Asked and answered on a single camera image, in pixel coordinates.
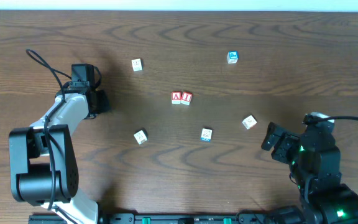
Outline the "red letter A block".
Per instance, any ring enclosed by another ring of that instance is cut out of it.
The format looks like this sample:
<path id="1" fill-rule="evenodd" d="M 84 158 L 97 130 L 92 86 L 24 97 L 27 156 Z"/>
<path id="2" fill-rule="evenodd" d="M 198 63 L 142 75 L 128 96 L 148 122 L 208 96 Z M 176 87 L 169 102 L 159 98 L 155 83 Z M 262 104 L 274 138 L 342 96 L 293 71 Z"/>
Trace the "red letter A block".
<path id="1" fill-rule="evenodd" d="M 181 103 L 181 92 L 173 91 L 171 99 L 173 105 L 179 105 Z"/>

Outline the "red letter I block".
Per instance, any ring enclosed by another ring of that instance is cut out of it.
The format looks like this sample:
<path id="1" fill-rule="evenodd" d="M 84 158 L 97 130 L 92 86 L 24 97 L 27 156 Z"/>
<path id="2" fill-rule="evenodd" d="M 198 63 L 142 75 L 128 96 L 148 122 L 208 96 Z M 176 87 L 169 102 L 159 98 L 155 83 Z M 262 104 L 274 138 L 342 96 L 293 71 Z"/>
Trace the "red letter I block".
<path id="1" fill-rule="evenodd" d="M 183 92 L 182 95 L 181 95 L 181 104 L 189 106 L 190 103 L 191 103 L 192 97 L 193 97 L 192 93 Z"/>

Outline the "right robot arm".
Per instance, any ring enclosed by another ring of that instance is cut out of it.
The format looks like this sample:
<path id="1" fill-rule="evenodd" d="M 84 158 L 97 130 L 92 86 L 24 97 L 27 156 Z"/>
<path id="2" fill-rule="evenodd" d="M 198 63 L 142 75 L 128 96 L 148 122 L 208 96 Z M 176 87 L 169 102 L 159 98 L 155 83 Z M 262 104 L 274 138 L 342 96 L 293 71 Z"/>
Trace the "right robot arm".
<path id="1" fill-rule="evenodd" d="M 332 122 L 324 121 L 294 134 L 269 123 L 261 148 L 289 166 L 301 207 L 276 209 L 264 223 L 358 223 L 358 195 L 341 182 L 341 153 L 333 129 Z"/>

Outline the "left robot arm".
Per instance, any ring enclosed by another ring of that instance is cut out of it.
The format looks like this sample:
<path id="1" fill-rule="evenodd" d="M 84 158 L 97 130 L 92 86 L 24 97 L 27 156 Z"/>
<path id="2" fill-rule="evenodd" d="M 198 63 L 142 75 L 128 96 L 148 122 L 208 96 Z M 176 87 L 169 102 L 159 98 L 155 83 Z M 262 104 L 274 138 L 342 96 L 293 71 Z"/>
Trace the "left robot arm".
<path id="1" fill-rule="evenodd" d="M 109 223 L 109 216 L 79 189 L 71 137 L 81 121 L 109 104 L 100 83 L 71 81 L 51 108 L 26 128 L 9 133 L 11 192 L 18 202 L 53 211 L 67 223 Z"/>

